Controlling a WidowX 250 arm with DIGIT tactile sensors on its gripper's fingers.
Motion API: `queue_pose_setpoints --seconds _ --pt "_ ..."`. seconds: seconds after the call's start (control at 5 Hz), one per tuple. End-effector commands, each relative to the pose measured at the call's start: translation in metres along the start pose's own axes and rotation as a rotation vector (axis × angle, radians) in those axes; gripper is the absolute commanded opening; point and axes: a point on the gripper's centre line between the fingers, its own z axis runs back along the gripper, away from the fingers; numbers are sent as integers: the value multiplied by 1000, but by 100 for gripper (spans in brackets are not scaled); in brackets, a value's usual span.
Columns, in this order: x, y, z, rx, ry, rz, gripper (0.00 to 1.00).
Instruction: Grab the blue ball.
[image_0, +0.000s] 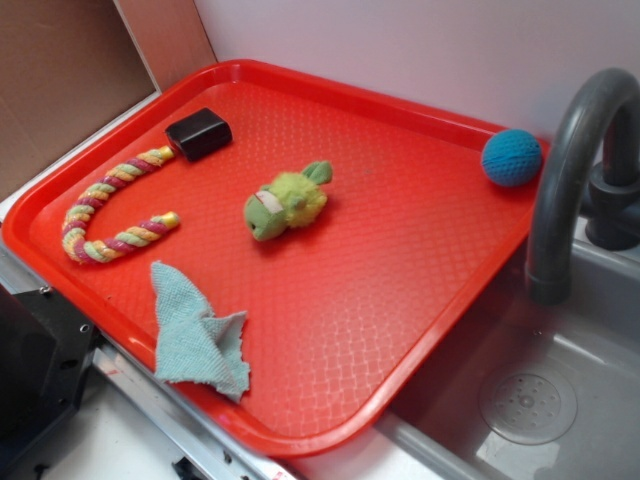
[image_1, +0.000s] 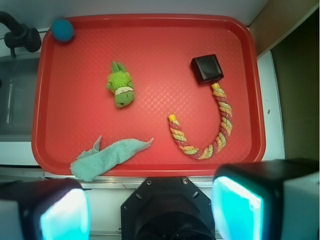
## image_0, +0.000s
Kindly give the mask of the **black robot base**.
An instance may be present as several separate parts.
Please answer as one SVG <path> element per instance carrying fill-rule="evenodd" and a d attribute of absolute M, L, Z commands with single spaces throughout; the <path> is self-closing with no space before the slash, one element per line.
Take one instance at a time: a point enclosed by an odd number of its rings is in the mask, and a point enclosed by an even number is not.
<path fill-rule="evenodd" d="M 98 332 L 57 291 L 1 290 L 1 477 L 79 410 Z"/>

